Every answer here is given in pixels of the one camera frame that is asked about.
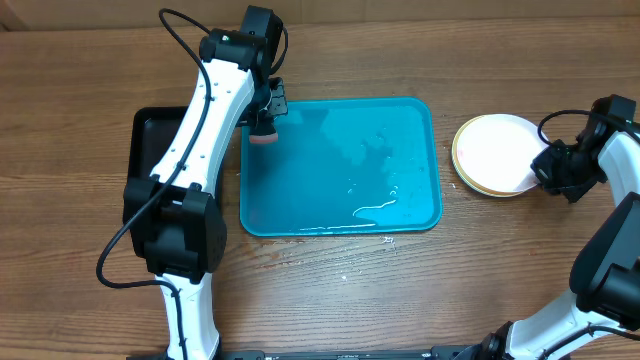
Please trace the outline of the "white plate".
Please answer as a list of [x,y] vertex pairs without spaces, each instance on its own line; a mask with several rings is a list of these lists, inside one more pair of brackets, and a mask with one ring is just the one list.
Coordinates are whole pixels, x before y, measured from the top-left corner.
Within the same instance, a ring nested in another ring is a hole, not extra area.
[[523,193],[539,184],[531,163],[547,148],[545,140],[522,117],[481,115],[461,134],[457,155],[464,172],[480,186]]

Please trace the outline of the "yellow plate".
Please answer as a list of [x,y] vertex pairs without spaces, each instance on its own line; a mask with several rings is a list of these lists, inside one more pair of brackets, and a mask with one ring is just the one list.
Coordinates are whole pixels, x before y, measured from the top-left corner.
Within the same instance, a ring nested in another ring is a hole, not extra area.
[[471,189],[473,189],[474,191],[477,191],[483,195],[486,196],[490,196],[490,197],[496,197],[496,198],[508,198],[508,197],[514,197],[516,195],[520,195],[522,194],[522,191],[516,191],[516,192],[499,192],[499,191],[494,191],[494,190],[490,190],[488,188],[485,188],[483,186],[480,186],[479,184],[477,184],[474,180],[472,180],[462,169],[461,163],[458,159],[458,155],[457,155],[457,150],[458,150],[458,142],[459,142],[459,138],[461,136],[461,134],[464,132],[464,130],[470,125],[472,124],[474,121],[478,120],[479,116],[474,117],[470,120],[468,120],[466,123],[464,123],[456,132],[452,144],[451,144],[451,160],[452,160],[452,164],[454,166],[454,169],[456,170],[456,173],[458,174],[458,176],[461,178],[461,180],[468,185]]

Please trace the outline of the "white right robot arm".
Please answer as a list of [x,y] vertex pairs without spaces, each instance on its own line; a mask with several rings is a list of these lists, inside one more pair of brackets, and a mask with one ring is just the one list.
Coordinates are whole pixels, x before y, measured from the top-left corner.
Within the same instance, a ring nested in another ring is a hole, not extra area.
[[584,111],[573,144],[508,114],[475,117],[456,133],[452,161],[472,189],[495,197],[540,186],[577,202],[608,183],[615,209],[572,267],[569,287],[536,314],[507,322],[448,359],[565,359],[607,335],[637,339],[639,328],[639,125],[635,101],[612,94]]

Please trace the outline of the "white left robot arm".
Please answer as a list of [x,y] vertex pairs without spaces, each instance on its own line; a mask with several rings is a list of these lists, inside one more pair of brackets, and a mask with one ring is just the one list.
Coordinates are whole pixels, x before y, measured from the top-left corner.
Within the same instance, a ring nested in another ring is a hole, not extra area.
[[197,85],[165,153],[146,176],[124,190],[123,229],[135,254],[160,287],[169,344],[163,359],[213,359],[220,335],[212,311],[212,274],[226,246],[227,229],[215,192],[236,127],[251,141],[271,143],[277,117],[287,113],[276,73],[288,33],[273,10],[250,6],[236,31],[211,29],[189,54]]

